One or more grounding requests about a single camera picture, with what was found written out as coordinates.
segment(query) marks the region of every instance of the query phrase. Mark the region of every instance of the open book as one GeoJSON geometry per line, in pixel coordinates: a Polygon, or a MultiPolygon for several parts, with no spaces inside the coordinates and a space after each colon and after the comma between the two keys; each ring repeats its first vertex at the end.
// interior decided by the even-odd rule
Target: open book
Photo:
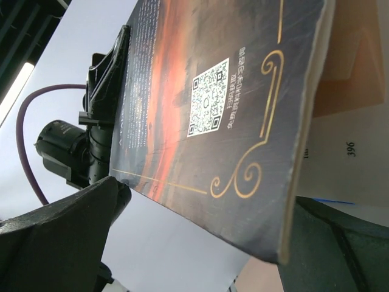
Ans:
{"type": "Polygon", "coordinates": [[[283,263],[330,0],[139,0],[110,175],[283,263]]]}

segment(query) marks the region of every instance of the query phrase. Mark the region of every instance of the number 396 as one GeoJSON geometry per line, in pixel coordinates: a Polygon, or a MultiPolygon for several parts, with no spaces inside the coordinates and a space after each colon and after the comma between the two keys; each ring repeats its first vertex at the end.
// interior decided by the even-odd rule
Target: number 396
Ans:
{"type": "Polygon", "coordinates": [[[355,154],[355,143],[353,142],[346,142],[347,145],[347,155],[351,157],[356,157],[355,154]]]}

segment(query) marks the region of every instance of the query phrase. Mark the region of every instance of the white wall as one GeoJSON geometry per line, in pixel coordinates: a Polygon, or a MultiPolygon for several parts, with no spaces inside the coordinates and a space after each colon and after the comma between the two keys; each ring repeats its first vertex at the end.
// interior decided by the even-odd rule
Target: white wall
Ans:
{"type": "MultiPolygon", "coordinates": [[[[135,0],[73,0],[28,83],[0,128],[0,218],[40,206],[22,171],[15,120],[30,92],[59,83],[85,83],[94,52],[107,52],[135,0]]],[[[33,144],[54,119],[77,124],[83,91],[48,93],[35,100],[25,119],[32,170],[51,202],[75,189],[46,169],[33,144]]],[[[151,200],[134,194],[111,228],[103,260],[114,276],[136,292],[225,292],[249,257],[151,200]]]]}

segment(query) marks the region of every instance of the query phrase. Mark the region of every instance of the qr code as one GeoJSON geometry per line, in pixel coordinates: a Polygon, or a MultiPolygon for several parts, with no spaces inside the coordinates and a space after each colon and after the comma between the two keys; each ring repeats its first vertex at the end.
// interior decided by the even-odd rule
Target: qr code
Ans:
{"type": "Polygon", "coordinates": [[[219,129],[229,80],[227,58],[193,79],[188,137],[219,129]]]}

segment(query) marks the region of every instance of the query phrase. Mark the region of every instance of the purple cable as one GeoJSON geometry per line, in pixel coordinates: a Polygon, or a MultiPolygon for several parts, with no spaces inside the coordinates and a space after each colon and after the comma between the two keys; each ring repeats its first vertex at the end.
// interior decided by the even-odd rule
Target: purple cable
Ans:
{"type": "Polygon", "coordinates": [[[22,164],[24,173],[26,174],[26,177],[29,180],[30,185],[32,186],[32,189],[34,190],[38,199],[41,201],[42,205],[47,205],[49,202],[43,195],[42,190],[39,187],[39,184],[36,181],[34,174],[32,173],[31,166],[27,158],[26,146],[24,145],[23,123],[24,117],[26,116],[27,108],[36,97],[47,92],[59,89],[86,89],[86,86],[79,84],[59,84],[41,88],[27,96],[27,98],[22,102],[22,105],[20,106],[18,112],[18,117],[16,118],[16,145],[18,147],[20,162],[22,164]]]}

